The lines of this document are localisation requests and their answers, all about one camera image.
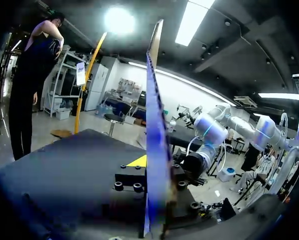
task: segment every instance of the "hair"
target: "hair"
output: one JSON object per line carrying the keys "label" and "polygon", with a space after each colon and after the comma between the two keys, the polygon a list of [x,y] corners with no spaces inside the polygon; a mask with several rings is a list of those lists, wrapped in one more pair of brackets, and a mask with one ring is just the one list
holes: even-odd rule
{"label": "hair", "polygon": [[63,23],[63,21],[65,19],[65,15],[61,12],[54,12],[46,20],[53,21],[54,19],[59,19],[60,23]]}

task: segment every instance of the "fluorescent light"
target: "fluorescent light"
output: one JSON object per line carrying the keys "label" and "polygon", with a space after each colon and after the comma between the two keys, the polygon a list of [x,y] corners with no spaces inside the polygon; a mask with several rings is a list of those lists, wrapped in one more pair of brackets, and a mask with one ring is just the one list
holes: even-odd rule
{"label": "fluorescent light", "polygon": [[204,8],[210,9],[215,0],[189,0],[189,2],[192,2],[194,4],[200,5]]}
{"label": "fluorescent light", "polygon": [[258,117],[268,117],[267,115],[263,115],[263,114],[259,114],[259,113],[253,113],[253,114]]}
{"label": "fluorescent light", "polygon": [[[140,68],[143,68],[143,69],[146,69],[146,68],[147,68],[145,65],[138,64],[138,63],[134,63],[134,62],[131,62],[131,61],[129,61],[128,64],[133,65],[133,66],[136,66],[136,67],[140,67]],[[164,75],[166,75],[166,76],[169,76],[169,77],[172,77],[172,78],[175,78],[175,79],[178,79],[178,80],[180,80],[180,81],[182,81],[182,82],[184,82],[184,83],[187,83],[187,84],[189,84],[189,85],[192,85],[193,87],[196,87],[196,88],[198,88],[198,89],[201,89],[201,90],[203,90],[204,92],[206,92],[206,93],[208,93],[208,94],[211,94],[211,95],[213,95],[214,97],[217,97],[218,99],[223,100],[225,103],[228,103],[229,105],[231,105],[231,106],[233,106],[233,107],[236,106],[236,104],[230,102],[229,100],[227,100],[226,98],[224,98],[224,97],[222,97],[221,95],[217,94],[216,92],[213,92],[213,91],[207,89],[206,87],[200,86],[200,85],[198,85],[198,84],[196,84],[196,83],[194,83],[194,82],[192,82],[192,81],[186,80],[186,79],[184,79],[184,78],[181,78],[181,77],[179,77],[179,76],[176,76],[176,75],[174,75],[174,74],[171,74],[171,73],[169,73],[169,72],[162,71],[162,70],[159,70],[159,69],[156,69],[155,72],[160,73],[160,74],[164,74]]]}
{"label": "fluorescent light", "polygon": [[14,49],[16,49],[16,47],[21,43],[21,41],[22,41],[22,40],[19,40],[19,41],[16,43],[16,45],[11,49],[11,52],[13,52]]}
{"label": "fluorescent light", "polygon": [[145,65],[134,63],[134,62],[131,62],[131,61],[129,61],[128,64],[136,66],[136,67],[140,67],[140,68],[143,68],[143,69],[147,69],[147,67]]}
{"label": "fluorescent light", "polygon": [[193,2],[188,2],[181,20],[175,43],[188,46],[194,37],[201,22],[205,18],[208,9],[197,5]]}
{"label": "fluorescent light", "polygon": [[289,99],[299,101],[299,95],[296,93],[259,93],[258,95],[264,99]]}
{"label": "fluorescent light", "polygon": [[105,15],[105,25],[109,32],[128,34],[134,31],[135,20],[122,8],[111,8]]}

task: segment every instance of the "bare arm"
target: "bare arm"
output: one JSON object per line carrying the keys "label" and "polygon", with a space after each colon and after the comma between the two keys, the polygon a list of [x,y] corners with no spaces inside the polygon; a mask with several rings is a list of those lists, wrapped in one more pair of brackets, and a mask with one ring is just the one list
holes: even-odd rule
{"label": "bare arm", "polygon": [[45,20],[45,21],[42,21],[40,24],[38,24],[32,31],[30,38],[28,40],[28,43],[26,45],[25,51],[32,45],[32,43],[34,41],[33,36],[39,36],[42,33],[46,33],[46,34],[51,35],[52,37],[58,39],[61,43],[61,46],[63,46],[64,37],[61,35],[58,28],[50,21]]}

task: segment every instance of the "black work surface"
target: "black work surface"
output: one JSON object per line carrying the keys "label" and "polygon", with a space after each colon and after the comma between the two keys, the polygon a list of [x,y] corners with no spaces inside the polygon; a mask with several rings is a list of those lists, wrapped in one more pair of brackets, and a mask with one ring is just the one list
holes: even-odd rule
{"label": "black work surface", "polygon": [[[185,126],[176,125],[173,132],[167,132],[169,144],[187,148],[190,141],[195,137],[195,131]],[[197,151],[202,145],[202,141],[195,139],[190,145],[190,150]]]}
{"label": "black work surface", "polygon": [[83,213],[99,216],[115,173],[146,154],[143,149],[87,129],[58,140],[0,169],[0,183],[25,219],[23,195],[48,216],[76,224]]}

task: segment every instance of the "floor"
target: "floor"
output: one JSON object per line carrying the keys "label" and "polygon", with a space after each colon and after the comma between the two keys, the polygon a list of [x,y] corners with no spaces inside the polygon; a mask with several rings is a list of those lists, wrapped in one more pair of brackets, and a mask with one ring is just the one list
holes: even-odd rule
{"label": "floor", "polygon": [[[9,139],[7,104],[3,104],[1,106],[1,115],[3,117],[3,124],[1,126],[0,135],[0,168],[14,161]],[[66,129],[73,132],[75,117],[70,116],[68,119],[58,120],[55,117],[51,118],[45,112],[38,112],[33,114],[32,122],[32,151],[35,151],[57,140],[56,137],[50,134],[51,130]],[[98,132],[108,132],[110,129],[110,123],[103,118],[95,116],[93,111],[82,112],[80,115],[79,129],[80,131],[84,129],[93,129]],[[113,131],[113,137],[127,144],[141,148],[136,139],[139,132],[142,130],[144,130],[144,128],[138,125],[116,124]],[[242,164],[242,155],[237,156],[229,153],[226,155],[226,162],[224,165],[225,167],[234,168],[236,170],[236,173],[241,174]],[[207,180],[207,183],[203,186],[188,186],[197,202],[212,204],[218,203],[223,199],[228,198],[230,203],[234,204],[239,199],[240,195],[236,192],[230,191],[229,189],[230,187],[234,186],[235,181],[238,179],[238,177],[235,177],[228,182],[222,182],[217,177],[210,177],[206,174],[202,175],[202,177]],[[243,200],[237,205],[237,208],[243,209],[245,205],[246,202]]]}

